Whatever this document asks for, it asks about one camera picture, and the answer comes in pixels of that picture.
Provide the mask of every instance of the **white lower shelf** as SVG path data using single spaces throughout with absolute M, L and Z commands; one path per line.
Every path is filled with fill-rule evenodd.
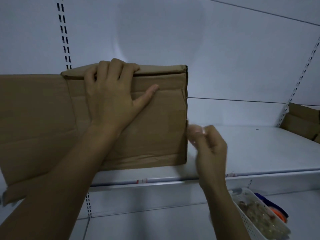
M 226 174 L 237 176 L 320 169 L 320 144 L 275 127 L 217 126 L 228 143 Z M 196 150 L 189 143 L 187 163 L 144 169 L 98 172 L 93 185 L 164 182 L 197 178 Z
M 267 196 L 288 214 L 290 239 L 318 238 L 320 190 Z M 85 240 L 215 239 L 206 203 L 91 218 Z

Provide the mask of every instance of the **perforated plastic basket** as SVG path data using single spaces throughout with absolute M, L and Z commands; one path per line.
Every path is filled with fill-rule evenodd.
M 241 215 L 241 218 L 243 220 L 243 223 L 251 237 L 252 240 L 266 240 L 267 238 L 262 235 L 262 233 L 258 230 L 258 228 L 250 221 L 250 219 L 246 216 L 246 214 L 240 209 L 238 206 L 238 203 L 240 201 L 245 202 L 246 204 L 249 204 L 250 202 L 258 202 L 260 205 L 262 205 L 266 212 L 269 215 L 275 216 L 275 225 L 280 228 L 283 232 L 286 232 L 288 234 L 291 233 L 290 229 L 286 226 L 286 224 L 276 215 L 268 206 L 265 205 L 251 190 L 247 188 L 239 188 L 229 191 L 235 205 L 237 206 L 237 209 Z M 283 240 L 288 239 L 288 235 L 284 234 L 280 238 L 276 238 L 276 240 Z

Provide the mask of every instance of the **fingernail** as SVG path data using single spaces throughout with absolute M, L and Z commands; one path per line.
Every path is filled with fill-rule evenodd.
M 155 85 L 154 88 L 152 89 L 153 92 L 156 92 L 159 89 L 159 85 Z

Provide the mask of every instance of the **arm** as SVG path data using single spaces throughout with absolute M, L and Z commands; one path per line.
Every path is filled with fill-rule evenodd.
M 157 85 L 132 101 L 139 66 L 101 61 L 84 80 L 92 123 L 46 180 L 0 226 L 1 239 L 68 239 L 94 175 L 122 130 L 151 100 Z
M 199 184 L 208 201 L 210 215 L 218 240 L 250 240 L 241 216 L 226 187 L 227 144 L 210 125 L 190 125 L 188 139 L 198 150 L 196 159 Z

